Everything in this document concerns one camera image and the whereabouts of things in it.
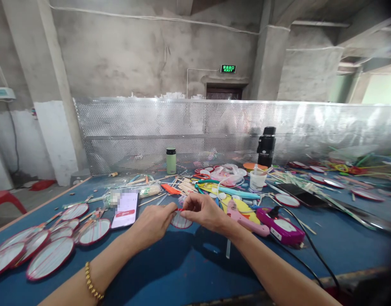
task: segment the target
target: green exit sign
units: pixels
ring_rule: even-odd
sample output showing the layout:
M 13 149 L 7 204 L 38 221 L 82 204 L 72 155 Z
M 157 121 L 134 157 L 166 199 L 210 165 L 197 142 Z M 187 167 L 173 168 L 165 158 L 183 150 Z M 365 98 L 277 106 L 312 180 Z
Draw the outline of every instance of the green exit sign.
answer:
M 221 73 L 235 73 L 236 69 L 235 65 L 221 65 Z

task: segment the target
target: plastic cup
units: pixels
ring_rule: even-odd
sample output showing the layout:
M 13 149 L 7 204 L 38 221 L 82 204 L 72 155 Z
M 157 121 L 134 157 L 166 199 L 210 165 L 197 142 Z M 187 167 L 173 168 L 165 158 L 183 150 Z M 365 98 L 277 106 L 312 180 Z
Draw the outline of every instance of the plastic cup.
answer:
M 249 183 L 249 187 L 252 190 L 260 191 L 265 185 L 265 180 L 267 175 L 263 175 L 263 173 L 259 173 L 258 175 L 255 175 L 253 171 L 249 173 L 251 176 L 251 181 Z

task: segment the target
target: green water bottle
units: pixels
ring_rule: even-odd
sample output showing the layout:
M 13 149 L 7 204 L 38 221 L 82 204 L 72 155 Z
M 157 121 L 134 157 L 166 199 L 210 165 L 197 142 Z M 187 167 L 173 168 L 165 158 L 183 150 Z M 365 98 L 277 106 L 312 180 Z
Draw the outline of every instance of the green water bottle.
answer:
M 168 147 L 166 150 L 167 174 L 176 174 L 176 148 Z

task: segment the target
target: forearm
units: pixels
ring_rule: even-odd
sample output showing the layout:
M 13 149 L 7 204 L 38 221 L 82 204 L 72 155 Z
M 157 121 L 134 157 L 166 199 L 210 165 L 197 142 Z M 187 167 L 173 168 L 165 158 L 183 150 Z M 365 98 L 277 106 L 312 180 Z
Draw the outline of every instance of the forearm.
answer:
M 227 237 L 241 252 L 277 305 L 340 305 L 239 224 L 231 224 Z
M 136 254 L 139 247 L 129 231 L 116 238 L 105 250 L 90 262 L 93 287 L 105 292 L 121 268 Z M 40 305 L 96 305 L 98 300 L 87 288 L 85 267 L 67 280 Z

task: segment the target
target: gold bracelet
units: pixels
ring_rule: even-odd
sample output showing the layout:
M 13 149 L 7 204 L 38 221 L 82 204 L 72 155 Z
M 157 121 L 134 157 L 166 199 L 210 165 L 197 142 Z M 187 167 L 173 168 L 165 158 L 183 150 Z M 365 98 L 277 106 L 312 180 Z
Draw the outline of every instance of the gold bracelet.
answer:
M 97 300 L 103 300 L 105 297 L 104 295 L 100 294 L 99 292 L 96 291 L 94 286 L 92 285 L 91 282 L 91 272 L 89 271 L 89 261 L 86 262 L 85 264 L 85 275 L 86 275 L 86 286 L 88 287 L 88 290 L 91 292 L 91 294 L 97 299 Z

